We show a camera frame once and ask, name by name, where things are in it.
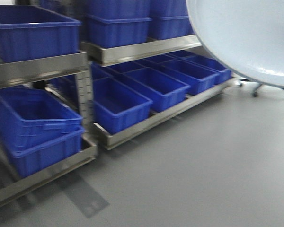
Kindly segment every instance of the white round table top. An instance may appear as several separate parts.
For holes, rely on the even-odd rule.
[[[284,87],[284,0],[187,0],[204,48],[235,73]]]

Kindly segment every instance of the perforated metal post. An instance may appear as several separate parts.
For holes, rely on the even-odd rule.
[[[79,111],[83,118],[83,126],[86,134],[91,135],[93,123],[93,87],[91,80],[91,70],[87,63],[83,72],[76,74],[76,85],[78,94]]]

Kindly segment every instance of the metal shelf tray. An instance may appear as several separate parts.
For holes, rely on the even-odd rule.
[[[213,88],[204,91],[196,96],[187,96],[187,99],[182,103],[173,106],[163,112],[156,113],[150,118],[140,122],[128,129],[125,129],[117,134],[110,135],[104,128],[99,124],[94,124],[95,134],[99,143],[101,143],[106,149],[111,150],[132,138],[146,132],[147,130],[167,121],[168,119],[206,101],[207,99],[214,97],[215,95],[222,92],[225,88],[231,86],[236,81],[236,78],[231,78],[230,80],[214,86]]]
[[[46,169],[43,169],[31,176],[20,179],[16,176],[18,181],[0,189],[0,207],[21,197],[25,194],[79,168],[80,166],[94,160],[97,156],[97,146],[91,143],[88,139],[82,139],[81,152],[66,158]],[[6,169],[12,172],[14,168],[6,164]]]
[[[80,48],[86,51],[93,61],[102,66],[109,66],[199,46],[201,46],[201,43],[196,35],[188,35],[109,49],[82,42]]]
[[[0,64],[0,88],[77,74],[86,70],[86,53]]]

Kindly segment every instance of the stainless steel shelf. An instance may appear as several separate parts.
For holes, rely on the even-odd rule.
[[[52,79],[61,76],[76,74],[79,111],[82,115],[82,124],[86,129],[83,134],[83,150],[63,161],[60,161],[27,178],[13,178],[13,183],[4,185],[0,189],[0,207],[19,198],[30,191],[45,185],[54,179],[92,161],[98,155],[98,149],[90,133],[93,121],[92,100],[93,90],[90,79],[90,68],[87,54],[84,52],[42,58],[13,63],[0,61],[0,88]],[[16,175],[12,166],[5,167]]]
[[[109,66],[199,46],[201,46],[201,43],[196,35],[188,35],[173,39],[158,40],[109,49],[82,42],[80,48],[81,50],[86,51],[93,61],[102,66]]]
[[[103,129],[99,124],[95,123],[95,133],[98,136],[98,141],[101,143],[106,149],[111,150],[130,139],[146,132],[147,130],[167,121],[168,119],[206,101],[207,99],[219,94],[225,88],[231,86],[236,81],[236,78],[232,78],[226,81],[223,84],[214,86],[213,88],[204,91],[196,96],[188,96],[185,101],[182,103],[173,106],[163,112],[154,114],[150,118],[146,119],[143,122],[140,122],[128,129],[125,129],[117,134],[110,135],[105,129]]]
[[[81,152],[0,189],[0,207],[94,160],[96,144],[88,140],[82,143],[85,148]]]
[[[0,88],[77,74],[86,70],[86,53],[0,64]]]

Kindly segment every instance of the white wall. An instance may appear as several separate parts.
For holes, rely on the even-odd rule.
[[[14,0],[0,0],[0,5],[13,5],[14,3]]]

